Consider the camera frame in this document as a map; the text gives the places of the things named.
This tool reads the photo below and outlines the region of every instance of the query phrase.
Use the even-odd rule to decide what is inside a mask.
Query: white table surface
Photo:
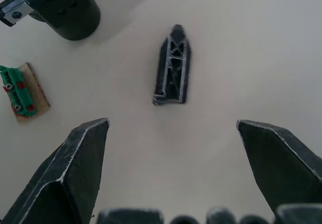
[[[94,214],[155,207],[166,221],[211,207],[273,217],[235,128],[291,130],[322,156],[322,0],[96,0],[89,38],[66,41],[29,17],[0,24],[0,62],[30,62],[51,109],[18,124],[0,92],[0,218],[81,123],[109,117]],[[186,105],[152,105],[159,48],[182,24],[193,50]]]

